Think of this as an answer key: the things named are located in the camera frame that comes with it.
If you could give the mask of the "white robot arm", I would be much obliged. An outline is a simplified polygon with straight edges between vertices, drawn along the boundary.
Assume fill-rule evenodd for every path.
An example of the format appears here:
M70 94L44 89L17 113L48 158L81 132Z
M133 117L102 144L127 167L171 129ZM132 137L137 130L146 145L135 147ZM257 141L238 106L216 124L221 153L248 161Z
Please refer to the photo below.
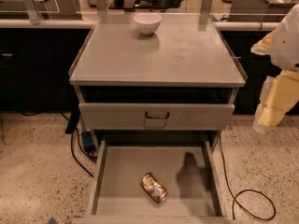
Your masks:
M250 51L269 55L271 64L281 69L276 77L266 78L255 112L253 128L266 133L299 102L299 5L293 6L277 28Z

